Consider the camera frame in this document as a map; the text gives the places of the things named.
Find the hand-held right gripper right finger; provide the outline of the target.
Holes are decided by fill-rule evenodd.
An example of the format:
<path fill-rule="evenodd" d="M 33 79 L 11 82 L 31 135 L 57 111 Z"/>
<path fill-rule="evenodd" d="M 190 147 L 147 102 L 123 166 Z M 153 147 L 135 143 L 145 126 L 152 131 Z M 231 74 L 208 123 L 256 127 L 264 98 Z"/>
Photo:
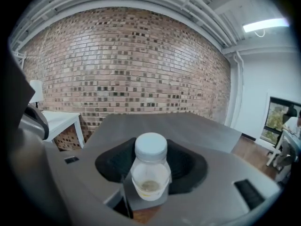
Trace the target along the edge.
<path fill-rule="evenodd" d="M 147 226 L 241 226 L 279 195 L 276 174 L 265 165 L 266 150 L 248 139 L 238 140 L 230 153 L 187 147 L 205 158 L 206 178 L 191 192 L 164 193 L 152 202 L 142 200 L 129 183 L 127 202 L 135 221 Z"/>

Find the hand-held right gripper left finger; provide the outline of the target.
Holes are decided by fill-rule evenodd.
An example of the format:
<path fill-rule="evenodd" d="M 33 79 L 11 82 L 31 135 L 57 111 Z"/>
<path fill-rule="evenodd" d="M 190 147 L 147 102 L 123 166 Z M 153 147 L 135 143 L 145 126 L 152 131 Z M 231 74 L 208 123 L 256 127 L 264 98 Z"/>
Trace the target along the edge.
<path fill-rule="evenodd" d="M 101 148 L 60 152 L 45 144 L 48 164 L 68 211 L 71 226 L 136 226 L 136 222 L 113 210 L 121 199 L 121 184 L 109 182 L 96 169 Z"/>

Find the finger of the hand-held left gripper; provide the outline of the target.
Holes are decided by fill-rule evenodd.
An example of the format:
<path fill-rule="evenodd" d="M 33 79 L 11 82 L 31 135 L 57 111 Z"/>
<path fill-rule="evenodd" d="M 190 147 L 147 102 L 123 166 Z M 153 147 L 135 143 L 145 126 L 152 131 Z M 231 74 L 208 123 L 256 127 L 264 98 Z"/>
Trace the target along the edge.
<path fill-rule="evenodd" d="M 28 104 L 19 123 L 19 128 L 29 130 L 38 135 L 42 140 L 48 139 L 49 126 L 42 111 Z"/>

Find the white shade table lamp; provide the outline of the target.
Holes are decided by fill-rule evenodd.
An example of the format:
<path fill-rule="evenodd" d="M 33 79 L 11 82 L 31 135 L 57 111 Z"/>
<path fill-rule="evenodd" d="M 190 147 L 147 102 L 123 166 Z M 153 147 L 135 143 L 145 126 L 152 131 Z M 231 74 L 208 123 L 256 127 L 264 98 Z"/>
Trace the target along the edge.
<path fill-rule="evenodd" d="M 44 100 L 42 81 L 40 80 L 31 80 L 30 86 L 35 91 L 34 95 L 30 99 L 30 103 L 35 103 L 36 108 L 38 108 L 38 103 Z"/>

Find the clear plastic bottle white cap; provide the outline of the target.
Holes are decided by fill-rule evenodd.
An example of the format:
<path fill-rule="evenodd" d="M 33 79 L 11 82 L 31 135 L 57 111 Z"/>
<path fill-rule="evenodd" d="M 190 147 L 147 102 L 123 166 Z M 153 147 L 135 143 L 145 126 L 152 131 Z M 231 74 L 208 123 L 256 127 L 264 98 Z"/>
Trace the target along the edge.
<path fill-rule="evenodd" d="M 159 199 L 171 180 L 166 160 L 167 140 L 160 134 L 148 132 L 135 141 L 135 160 L 130 169 L 132 182 L 145 201 Z"/>

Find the white table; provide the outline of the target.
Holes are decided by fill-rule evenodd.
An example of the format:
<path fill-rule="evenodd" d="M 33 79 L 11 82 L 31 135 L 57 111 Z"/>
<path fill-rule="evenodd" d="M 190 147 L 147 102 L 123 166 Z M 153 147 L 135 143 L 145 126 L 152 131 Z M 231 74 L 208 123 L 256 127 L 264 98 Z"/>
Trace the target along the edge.
<path fill-rule="evenodd" d="M 85 146 L 85 140 L 80 127 L 79 113 L 43 111 L 42 114 L 46 118 L 49 127 L 49 135 L 45 141 L 52 142 L 65 129 L 74 125 L 80 147 L 83 148 Z"/>

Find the dark grey table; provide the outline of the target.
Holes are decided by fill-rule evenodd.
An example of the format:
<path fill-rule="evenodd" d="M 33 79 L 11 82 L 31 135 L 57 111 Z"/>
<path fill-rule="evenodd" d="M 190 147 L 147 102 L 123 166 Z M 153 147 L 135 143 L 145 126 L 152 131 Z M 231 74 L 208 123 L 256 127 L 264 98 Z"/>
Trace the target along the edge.
<path fill-rule="evenodd" d="M 85 148 L 124 142 L 147 132 L 178 144 L 230 153 L 241 132 L 193 113 L 110 114 L 90 136 Z"/>

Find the white desk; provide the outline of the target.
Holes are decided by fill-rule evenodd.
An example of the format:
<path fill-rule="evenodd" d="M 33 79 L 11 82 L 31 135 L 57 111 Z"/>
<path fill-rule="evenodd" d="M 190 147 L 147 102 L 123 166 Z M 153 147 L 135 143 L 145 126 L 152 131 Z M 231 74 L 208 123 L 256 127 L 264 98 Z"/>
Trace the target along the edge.
<path fill-rule="evenodd" d="M 276 149 L 266 164 L 267 166 L 272 164 L 276 169 L 281 169 L 275 177 L 277 183 L 285 184 L 288 181 L 291 166 L 298 161 L 300 153 L 301 138 L 283 129 Z"/>

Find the black framed window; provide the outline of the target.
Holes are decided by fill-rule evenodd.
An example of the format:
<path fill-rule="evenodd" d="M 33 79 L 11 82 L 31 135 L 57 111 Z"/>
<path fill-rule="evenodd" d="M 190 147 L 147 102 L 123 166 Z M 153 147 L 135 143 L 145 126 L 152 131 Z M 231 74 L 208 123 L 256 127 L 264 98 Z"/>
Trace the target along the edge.
<path fill-rule="evenodd" d="M 265 119 L 260 139 L 271 143 L 274 148 L 282 134 L 282 125 L 290 119 L 290 117 L 285 115 L 290 105 L 294 105 L 298 116 L 299 111 L 301 110 L 301 104 L 276 97 L 270 97 L 268 114 Z"/>

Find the black high-back chair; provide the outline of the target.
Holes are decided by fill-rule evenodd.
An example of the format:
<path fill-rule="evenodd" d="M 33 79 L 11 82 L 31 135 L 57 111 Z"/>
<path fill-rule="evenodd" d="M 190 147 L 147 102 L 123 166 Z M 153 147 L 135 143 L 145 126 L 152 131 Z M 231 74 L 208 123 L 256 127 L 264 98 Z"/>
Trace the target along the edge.
<path fill-rule="evenodd" d="M 297 110 L 294 108 L 294 105 L 290 105 L 286 114 L 288 117 L 297 117 Z"/>

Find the white ceiling pipes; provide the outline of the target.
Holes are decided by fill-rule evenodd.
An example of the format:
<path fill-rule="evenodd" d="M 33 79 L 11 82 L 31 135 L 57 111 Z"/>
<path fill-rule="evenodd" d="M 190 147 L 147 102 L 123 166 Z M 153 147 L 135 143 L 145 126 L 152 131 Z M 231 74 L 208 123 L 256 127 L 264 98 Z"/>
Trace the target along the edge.
<path fill-rule="evenodd" d="M 217 48 L 236 45 L 230 26 L 209 5 L 214 0 L 33 0 L 13 29 L 9 43 L 20 50 L 31 38 L 72 14 L 105 7 L 145 9 L 166 15 L 202 34 Z"/>

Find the long ceiling light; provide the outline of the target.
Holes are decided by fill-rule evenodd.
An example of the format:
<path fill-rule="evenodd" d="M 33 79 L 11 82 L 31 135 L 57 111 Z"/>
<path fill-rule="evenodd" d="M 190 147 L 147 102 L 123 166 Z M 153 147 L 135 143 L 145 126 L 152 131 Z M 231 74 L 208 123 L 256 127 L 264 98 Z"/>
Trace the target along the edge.
<path fill-rule="evenodd" d="M 289 23 L 285 18 L 274 18 L 243 25 L 245 32 L 253 32 L 273 27 L 289 27 Z"/>

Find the white wall pipe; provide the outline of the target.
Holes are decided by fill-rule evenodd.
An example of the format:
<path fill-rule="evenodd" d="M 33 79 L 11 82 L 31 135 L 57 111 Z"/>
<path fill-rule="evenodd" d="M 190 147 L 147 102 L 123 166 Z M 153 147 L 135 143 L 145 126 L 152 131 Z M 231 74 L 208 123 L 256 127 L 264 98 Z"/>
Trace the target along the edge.
<path fill-rule="evenodd" d="M 244 92 L 244 61 L 237 50 L 233 58 L 238 66 L 237 98 L 236 98 L 235 113 L 233 119 L 233 127 L 235 127 L 238 121 L 238 117 L 242 105 L 243 92 Z"/>

